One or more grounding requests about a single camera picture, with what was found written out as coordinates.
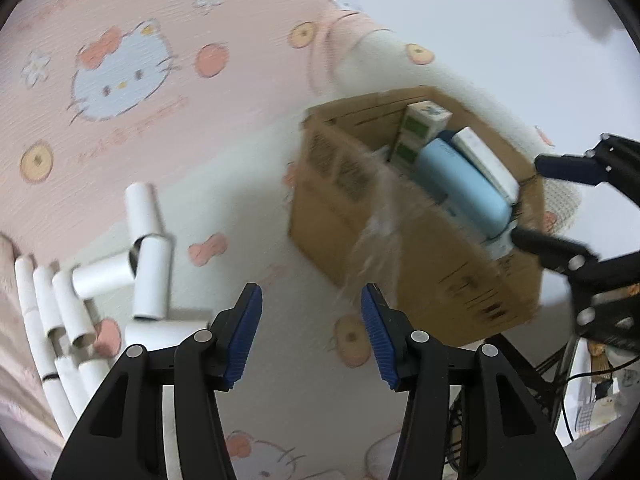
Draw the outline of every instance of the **open cardboard box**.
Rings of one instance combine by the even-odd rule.
[[[389,288],[395,290],[383,287],[386,295],[397,298],[393,306],[404,311],[415,328],[461,346],[531,319],[542,270],[535,257],[518,250],[489,261],[420,187],[372,155],[394,145],[404,108],[424,100],[453,113],[447,129],[470,126],[484,140],[520,183],[520,201],[514,207],[518,225],[540,230],[542,180],[532,164],[463,104],[420,86],[309,110],[289,234],[337,286],[388,283],[394,274]],[[396,219],[396,261],[375,237],[363,236],[375,230],[380,207],[388,206]],[[382,230],[387,232],[381,236],[389,235],[388,225]],[[380,264],[367,265],[372,258]]]

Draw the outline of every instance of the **metal screw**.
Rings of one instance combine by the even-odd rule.
[[[411,332],[411,339],[417,343],[426,343],[429,340],[429,334],[423,330],[414,330]]]
[[[578,313],[578,315],[575,317],[575,322],[580,326],[585,326],[594,319],[596,319],[596,311],[592,306],[588,306]]]
[[[127,348],[127,357],[140,357],[142,355],[142,346],[133,345]]]
[[[576,254],[573,258],[571,258],[566,266],[569,270],[578,270],[580,267],[584,265],[585,259],[581,254]]]
[[[213,334],[209,331],[209,330],[198,330],[194,335],[193,338],[198,342],[198,343],[206,343],[208,340],[210,340],[213,337]]]
[[[487,357],[496,357],[498,349],[493,345],[482,345],[482,353]]]

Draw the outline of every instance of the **green and white box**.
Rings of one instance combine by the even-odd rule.
[[[396,140],[396,145],[389,162],[401,173],[410,176],[414,170],[414,162],[418,157],[418,153],[423,148],[420,142],[417,142],[411,134],[401,133]]]
[[[433,101],[413,103],[404,112],[400,132],[414,137],[415,142],[425,146],[447,127],[451,115],[449,110]]]

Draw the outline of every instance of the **paper roll tube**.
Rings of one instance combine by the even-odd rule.
[[[38,309],[36,289],[33,285],[33,263],[28,256],[20,256],[15,261],[15,284],[22,313]]]
[[[65,389],[66,398],[71,404],[71,409],[74,410],[76,417],[80,418],[89,403],[89,395],[82,384],[76,362],[70,355],[58,357],[56,358],[56,370],[60,376],[62,387]]]
[[[171,242],[148,236],[142,240],[133,290],[133,317],[164,319],[169,302]]]
[[[49,267],[38,267],[33,271],[33,284],[36,289],[40,320],[44,335],[47,337],[61,335],[65,332],[65,325],[62,323],[58,302],[53,295],[52,279],[53,271]]]
[[[91,399],[109,373],[109,363],[106,359],[90,359],[80,363],[78,371],[80,372],[82,384],[84,384],[84,390],[89,395],[89,399]]]
[[[76,296],[69,270],[60,270],[53,277],[53,293],[70,343],[77,348],[93,343],[95,328],[84,302]]]
[[[131,184],[124,192],[124,202],[132,244],[145,236],[162,234],[158,206],[149,184],[144,182]]]
[[[56,352],[49,338],[44,335],[40,313],[37,310],[31,310],[24,314],[24,329],[40,379],[43,380],[47,376],[57,374]]]
[[[69,399],[66,398],[62,382],[56,376],[44,381],[42,388],[44,389],[44,396],[47,397],[53,418],[58,428],[60,428],[60,433],[62,433],[62,436],[67,440],[74,430],[78,418],[71,408]]]
[[[207,328],[206,321],[131,321],[125,328],[126,346],[139,344],[147,351],[178,346],[191,334]]]
[[[81,300],[133,285],[135,278],[134,261],[130,251],[87,266],[76,267],[71,276],[74,290]]]

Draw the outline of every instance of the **light blue case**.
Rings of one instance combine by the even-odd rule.
[[[495,187],[442,139],[420,150],[412,179],[436,202],[448,197],[487,238],[497,237],[511,219],[511,207]]]

